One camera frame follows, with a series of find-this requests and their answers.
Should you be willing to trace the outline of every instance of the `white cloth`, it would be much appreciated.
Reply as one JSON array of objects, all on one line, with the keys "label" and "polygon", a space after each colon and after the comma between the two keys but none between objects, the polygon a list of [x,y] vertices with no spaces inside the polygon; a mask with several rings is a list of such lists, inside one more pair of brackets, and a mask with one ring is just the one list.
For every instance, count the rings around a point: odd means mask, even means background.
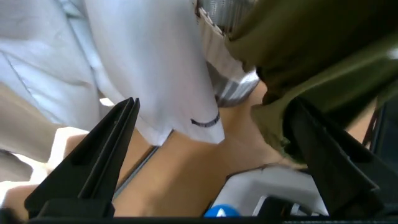
[{"label": "white cloth", "polygon": [[189,0],[0,0],[0,81],[54,123],[90,130],[98,87],[113,103],[140,98],[153,145],[172,129],[219,143],[201,48]]}]

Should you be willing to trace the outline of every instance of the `blue circle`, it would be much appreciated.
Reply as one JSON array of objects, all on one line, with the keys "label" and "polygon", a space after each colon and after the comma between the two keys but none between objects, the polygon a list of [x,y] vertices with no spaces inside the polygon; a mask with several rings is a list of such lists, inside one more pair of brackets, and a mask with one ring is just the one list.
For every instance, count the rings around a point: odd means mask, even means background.
[{"label": "blue circle", "polygon": [[216,205],[207,210],[205,217],[238,217],[239,212],[230,205]]}]

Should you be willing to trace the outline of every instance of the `green cloth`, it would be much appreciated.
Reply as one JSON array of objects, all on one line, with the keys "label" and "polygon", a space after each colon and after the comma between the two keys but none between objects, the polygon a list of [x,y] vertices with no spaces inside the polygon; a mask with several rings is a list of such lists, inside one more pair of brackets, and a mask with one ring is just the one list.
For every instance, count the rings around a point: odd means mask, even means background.
[{"label": "green cloth", "polygon": [[284,111],[301,96],[342,127],[377,97],[397,93],[398,1],[259,1],[226,39],[246,70],[260,67],[267,87],[252,116],[265,141],[280,151]]}]

